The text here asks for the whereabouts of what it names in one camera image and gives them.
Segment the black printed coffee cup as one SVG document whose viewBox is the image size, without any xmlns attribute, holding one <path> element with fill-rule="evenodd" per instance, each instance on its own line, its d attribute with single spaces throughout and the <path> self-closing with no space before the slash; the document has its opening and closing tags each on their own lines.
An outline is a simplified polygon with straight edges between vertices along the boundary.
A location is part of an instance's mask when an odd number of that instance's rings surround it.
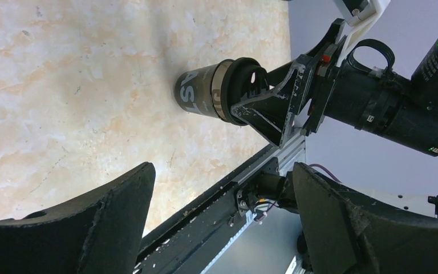
<svg viewBox="0 0 438 274">
<path fill-rule="evenodd" d="M 214 64 L 181 74 L 175 82 L 173 96 L 184 111 L 219 119 L 213 106 L 212 82 L 220 64 Z"/>
</svg>

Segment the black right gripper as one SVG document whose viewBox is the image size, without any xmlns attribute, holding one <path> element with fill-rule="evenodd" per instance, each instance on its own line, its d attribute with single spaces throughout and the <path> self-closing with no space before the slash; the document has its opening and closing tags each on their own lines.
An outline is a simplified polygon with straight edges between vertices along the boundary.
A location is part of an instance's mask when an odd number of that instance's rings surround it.
<svg viewBox="0 0 438 274">
<path fill-rule="evenodd" d="M 346 21 L 337 18 L 315 47 L 314 57 L 326 44 L 337 43 Z M 392 50 L 381 41 L 365 39 L 359 47 L 381 53 L 387 65 L 369 68 L 349 53 L 339 67 L 334 53 L 324 53 L 314 63 L 313 81 L 307 90 L 311 105 L 304 135 L 317 132 L 324 117 L 353 126 L 430 156 L 438 156 L 438 40 L 410 78 L 393 70 Z M 306 66 L 290 62 L 267 73 L 269 89 L 232 105 L 231 113 L 255 129 L 277 148 L 291 131 L 291 103 L 298 99 L 290 82 L 303 80 Z"/>
</svg>

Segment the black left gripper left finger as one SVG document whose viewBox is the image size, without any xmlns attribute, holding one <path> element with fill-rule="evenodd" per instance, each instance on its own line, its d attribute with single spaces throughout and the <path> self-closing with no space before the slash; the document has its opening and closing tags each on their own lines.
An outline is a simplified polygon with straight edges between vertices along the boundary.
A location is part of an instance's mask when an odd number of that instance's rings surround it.
<svg viewBox="0 0 438 274">
<path fill-rule="evenodd" d="M 0 273 L 132 273 L 155 175 L 145 162 L 66 202 L 0 220 Z"/>
</svg>

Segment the black cup lid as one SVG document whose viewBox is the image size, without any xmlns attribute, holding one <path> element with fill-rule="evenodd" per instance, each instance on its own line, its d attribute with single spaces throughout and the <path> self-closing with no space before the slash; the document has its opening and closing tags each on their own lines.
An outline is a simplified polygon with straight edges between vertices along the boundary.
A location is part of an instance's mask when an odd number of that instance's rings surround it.
<svg viewBox="0 0 438 274">
<path fill-rule="evenodd" d="M 223 121 L 236 126 L 244 126 L 246 123 L 232 115 L 232 105 L 259 95 L 268 89 L 267 72 L 259 62 L 249 57 L 234 60 L 222 81 L 221 101 L 225 104 Z"/>
</svg>

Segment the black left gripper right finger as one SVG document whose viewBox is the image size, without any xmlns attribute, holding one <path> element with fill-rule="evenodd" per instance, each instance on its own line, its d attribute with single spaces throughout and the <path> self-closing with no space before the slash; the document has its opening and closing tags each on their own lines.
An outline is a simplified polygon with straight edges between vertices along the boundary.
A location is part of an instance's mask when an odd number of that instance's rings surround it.
<svg viewBox="0 0 438 274">
<path fill-rule="evenodd" d="M 295 163 L 314 273 L 438 273 L 438 219 L 371 198 Z"/>
</svg>

